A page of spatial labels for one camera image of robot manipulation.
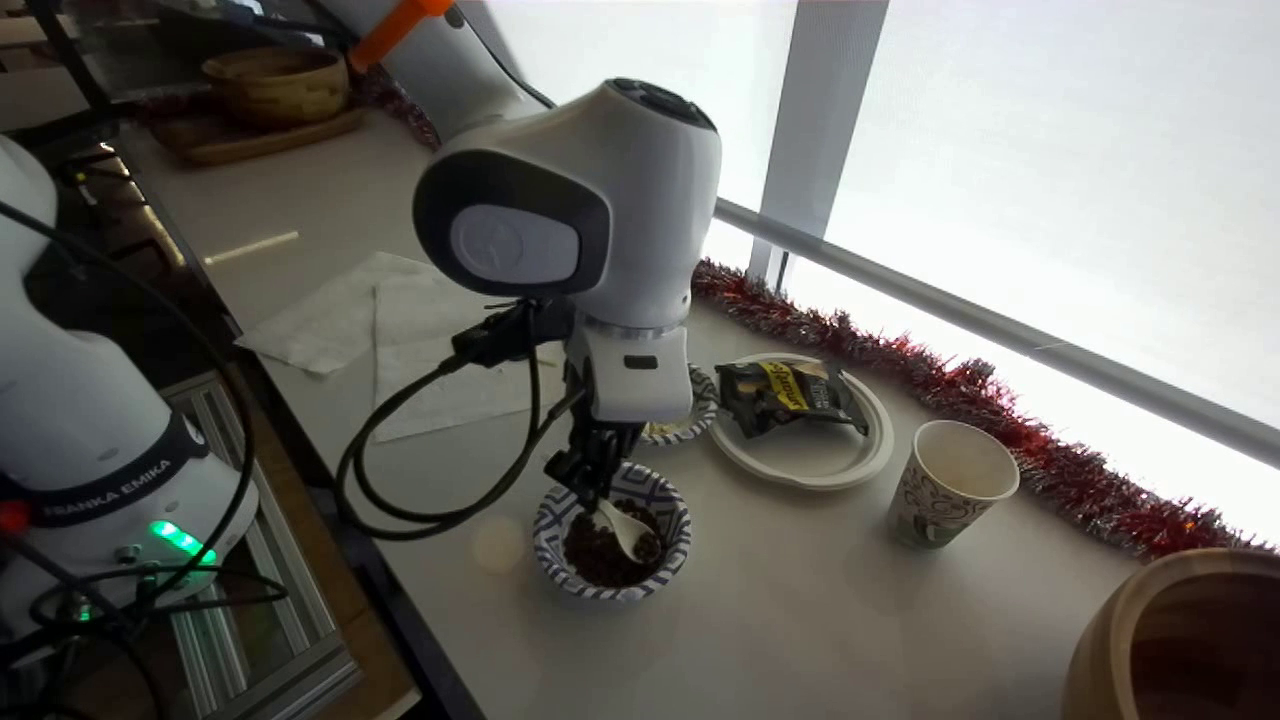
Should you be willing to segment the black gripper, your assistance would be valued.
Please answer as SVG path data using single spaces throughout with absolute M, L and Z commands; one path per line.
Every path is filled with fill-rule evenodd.
M 569 446 L 546 464 L 578 502 L 605 502 L 616 471 L 632 457 L 641 427 L 630 420 L 595 420 L 591 404 L 572 408 Z

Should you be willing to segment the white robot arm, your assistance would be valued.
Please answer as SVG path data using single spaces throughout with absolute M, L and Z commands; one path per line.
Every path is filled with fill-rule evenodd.
M 694 277 L 715 209 L 712 117 L 650 79 L 540 100 L 461 0 L 322 0 L 357 31 L 439 149 L 413 191 L 425 255 L 456 286 L 519 299 L 564 340 L 572 439 L 547 471 L 610 495 L 641 434 L 694 408 Z

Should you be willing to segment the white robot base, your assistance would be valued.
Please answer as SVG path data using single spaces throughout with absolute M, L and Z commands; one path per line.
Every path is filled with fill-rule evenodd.
M 27 295 L 49 250 L 57 184 L 18 142 L 0 142 L 0 477 L 33 507 L 27 546 L 73 576 L 126 555 L 156 568 L 202 562 L 187 590 L 233 553 L 256 488 L 154 387 L 107 338 L 59 328 Z

